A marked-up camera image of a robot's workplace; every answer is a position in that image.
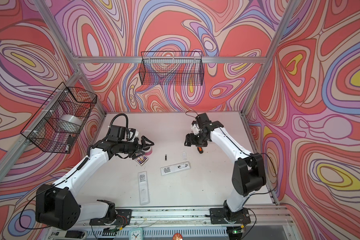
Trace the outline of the orange handled screwdriver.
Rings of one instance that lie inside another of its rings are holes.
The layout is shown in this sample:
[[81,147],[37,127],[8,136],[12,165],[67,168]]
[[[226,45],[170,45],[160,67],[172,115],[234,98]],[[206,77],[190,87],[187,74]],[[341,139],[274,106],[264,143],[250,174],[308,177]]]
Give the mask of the orange handled screwdriver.
[[202,154],[204,151],[203,151],[203,149],[202,149],[202,147],[197,147],[197,150],[198,150],[198,152],[200,153],[200,154]]

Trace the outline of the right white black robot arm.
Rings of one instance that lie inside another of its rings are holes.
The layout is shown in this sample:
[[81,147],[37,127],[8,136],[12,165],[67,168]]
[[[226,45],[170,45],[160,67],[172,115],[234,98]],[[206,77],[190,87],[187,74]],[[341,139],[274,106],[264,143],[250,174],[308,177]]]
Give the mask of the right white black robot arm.
[[267,183],[264,158],[239,144],[219,121],[212,122],[206,113],[199,114],[192,122],[192,132],[186,135],[184,145],[195,146],[202,154],[208,143],[214,143],[234,164],[232,184],[234,190],[220,209],[210,209],[207,215],[212,224],[250,222],[245,204]]

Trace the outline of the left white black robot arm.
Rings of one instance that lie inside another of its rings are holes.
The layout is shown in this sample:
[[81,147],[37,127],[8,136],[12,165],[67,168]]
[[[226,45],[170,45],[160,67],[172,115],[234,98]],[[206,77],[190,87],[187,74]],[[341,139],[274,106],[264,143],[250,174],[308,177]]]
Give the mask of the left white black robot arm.
[[36,193],[36,221],[60,230],[68,230],[77,222],[91,221],[105,226],[113,225],[118,217],[115,204],[97,200],[80,205],[76,195],[91,176],[112,157],[124,154],[136,159],[150,151],[154,142],[145,136],[133,141],[117,138],[99,140],[89,146],[86,156],[68,173],[51,185],[41,185]]

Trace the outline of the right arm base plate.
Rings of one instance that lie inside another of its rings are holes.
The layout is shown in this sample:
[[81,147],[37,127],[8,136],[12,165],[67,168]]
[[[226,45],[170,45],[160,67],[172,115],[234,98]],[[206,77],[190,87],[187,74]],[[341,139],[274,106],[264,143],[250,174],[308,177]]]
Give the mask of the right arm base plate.
[[211,208],[206,217],[210,218],[213,225],[241,224],[246,226],[252,222],[246,208],[237,212],[231,212],[229,208]]

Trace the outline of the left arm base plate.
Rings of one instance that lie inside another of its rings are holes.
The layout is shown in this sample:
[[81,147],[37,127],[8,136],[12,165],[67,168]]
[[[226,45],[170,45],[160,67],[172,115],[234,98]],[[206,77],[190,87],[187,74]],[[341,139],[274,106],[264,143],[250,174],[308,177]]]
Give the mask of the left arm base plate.
[[101,219],[95,218],[90,220],[91,226],[116,226],[125,227],[131,222],[132,210],[131,209],[118,209],[115,214],[103,217]]

